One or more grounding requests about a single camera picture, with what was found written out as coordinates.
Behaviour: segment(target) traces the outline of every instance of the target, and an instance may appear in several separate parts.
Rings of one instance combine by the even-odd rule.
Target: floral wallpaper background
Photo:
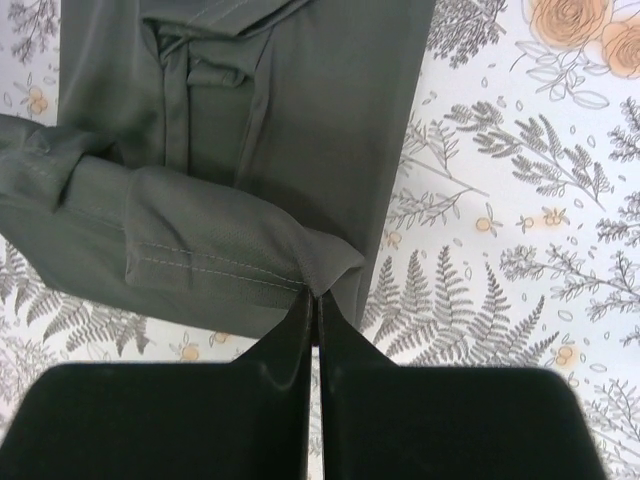
[[[56,121],[57,0],[0,0],[0,112]],[[363,333],[403,364],[534,365],[640,479],[640,2],[439,0]],[[0,241],[0,423],[66,361],[254,342],[44,287]],[[310,478],[321,478],[318,366]]]

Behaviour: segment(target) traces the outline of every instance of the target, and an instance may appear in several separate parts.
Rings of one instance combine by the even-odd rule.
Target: fern print
[[[472,133],[480,153],[510,158],[513,176],[535,186],[538,194],[563,197],[568,188],[578,189],[604,210],[600,196],[613,188],[602,165],[581,145],[563,146],[544,115],[516,121],[517,134],[506,129],[502,113],[490,102],[456,105],[445,118],[457,123],[458,131]]]
[[[640,478],[640,395],[628,381],[595,387],[584,412],[609,478]]]
[[[621,220],[602,219],[596,225],[598,240],[612,243],[624,240],[627,247],[640,244],[640,192],[625,197],[626,207],[620,207],[618,213]]]
[[[599,276],[595,270],[583,270],[585,259],[578,257],[561,247],[551,244],[546,250],[547,260],[537,259],[537,249],[518,246],[502,253],[500,269],[509,280],[538,280],[545,273],[550,273],[552,280],[562,278],[561,286],[552,288],[552,298],[569,302],[584,293],[592,298],[586,312],[595,322],[612,312],[640,312],[640,286],[635,286],[636,273],[640,265],[631,261],[623,251],[611,255],[610,275]],[[597,299],[600,291],[608,294],[604,299]]]
[[[498,15],[506,0],[440,0],[436,3],[427,50],[433,58],[449,59],[451,68],[465,65],[480,49],[497,44],[505,29]]]
[[[12,0],[7,19],[13,23],[13,33],[22,36],[11,47],[11,53],[25,65],[33,60],[37,51],[44,53],[49,48],[49,42],[60,29],[56,0],[36,0],[30,5]]]
[[[63,300],[57,316],[45,330],[44,340],[64,331],[70,331],[66,342],[70,352],[92,342],[112,341],[120,356],[130,342],[142,354],[149,343],[146,318],[101,305],[94,305],[90,312],[88,302],[74,297]]]
[[[611,144],[616,147],[609,158],[621,163],[640,160],[640,106],[629,97],[620,104],[620,107],[629,130],[623,130],[618,126],[609,132]]]
[[[93,342],[113,342],[120,356],[130,343],[139,353],[144,353],[149,343],[146,318],[47,288],[35,269],[9,242],[5,242],[0,267],[3,302],[15,293],[14,311],[16,315],[20,313],[18,318],[26,318],[27,327],[47,319],[45,342],[66,332],[69,351]]]
[[[542,315],[544,297],[527,318],[512,324],[508,316],[511,305],[487,264],[487,293],[482,305],[475,308],[450,255],[448,246],[440,251],[432,290],[418,252],[411,255],[404,290],[390,305],[394,315],[385,317],[381,312],[374,343],[387,341],[385,353],[389,357],[414,354],[410,360],[413,365],[540,364],[559,335],[556,332],[542,341],[530,341]],[[390,260],[385,265],[390,271]]]
[[[388,257],[380,269],[376,288],[367,300],[361,329],[366,330],[373,327],[378,318],[381,318],[387,310],[395,305],[399,294],[400,290],[393,278],[393,263],[391,257]]]

